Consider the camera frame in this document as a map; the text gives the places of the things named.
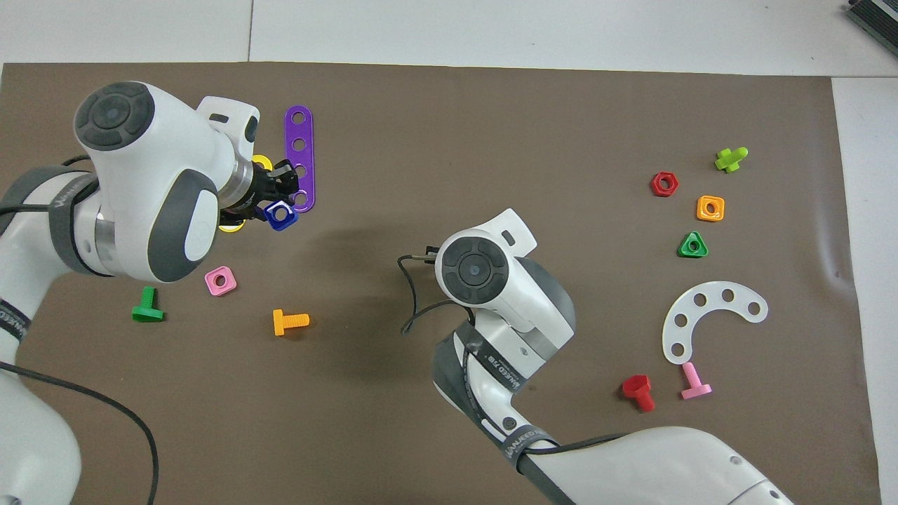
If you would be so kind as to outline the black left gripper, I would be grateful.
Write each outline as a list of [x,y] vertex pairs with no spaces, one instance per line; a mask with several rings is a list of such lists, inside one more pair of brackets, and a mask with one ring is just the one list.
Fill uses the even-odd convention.
[[239,199],[239,215],[254,215],[254,220],[267,220],[269,202],[295,204],[299,191],[299,176],[290,160],[281,160],[272,170],[253,167],[249,189]]

